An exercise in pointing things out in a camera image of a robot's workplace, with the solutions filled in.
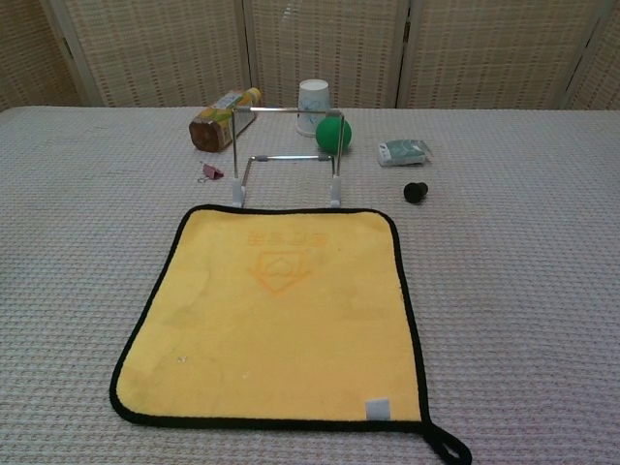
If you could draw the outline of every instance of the wicker panel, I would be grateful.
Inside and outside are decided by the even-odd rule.
[[[611,14],[601,41],[579,82],[573,109],[620,109],[620,3]]]
[[[595,12],[583,0],[429,0],[407,107],[548,109]]]
[[[105,105],[203,106],[243,87],[247,59],[241,59],[232,1],[66,5]]]
[[[79,104],[38,0],[0,0],[0,110]]]
[[[246,21],[254,29],[258,84],[267,104],[296,106],[299,82],[322,78],[334,106],[394,106],[408,2],[250,3]]]

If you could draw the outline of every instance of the plastic bottle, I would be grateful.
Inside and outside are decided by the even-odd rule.
[[[233,141],[234,107],[255,107],[261,101],[261,91],[252,87],[246,91],[231,91],[210,107],[201,111],[190,123],[190,137],[199,150],[219,152]],[[237,113],[234,121],[237,135],[252,121],[254,112]]]

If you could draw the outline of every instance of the printed logo on towel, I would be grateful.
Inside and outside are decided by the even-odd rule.
[[[246,244],[250,247],[293,246],[293,247],[325,247],[328,236],[324,232],[257,232],[248,234]]]
[[[274,295],[278,295],[311,273],[304,252],[261,252],[250,274]]]

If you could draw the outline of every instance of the table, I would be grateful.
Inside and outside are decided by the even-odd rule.
[[[232,200],[231,151],[191,145],[198,111],[0,114],[0,461],[439,463],[398,433],[166,430],[113,411],[113,366],[181,217]],[[620,112],[345,113],[343,206],[398,227],[434,421],[476,463],[617,463]],[[432,163],[381,169],[377,143],[403,138],[426,140]],[[239,138],[242,158],[314,143],[294,115]],[[198,182],[202,162],[226,176]],[[255,164],[246,206],[328,206],[329,175]],[[421,205],[403,199],[411,181],[429,186]]]

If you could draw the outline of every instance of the black rubber stopper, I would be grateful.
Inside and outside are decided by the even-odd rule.
[[[403,194],[409,203],[420,203],[428,192],[428,186],[424,182],[410,182],[405,186]]]

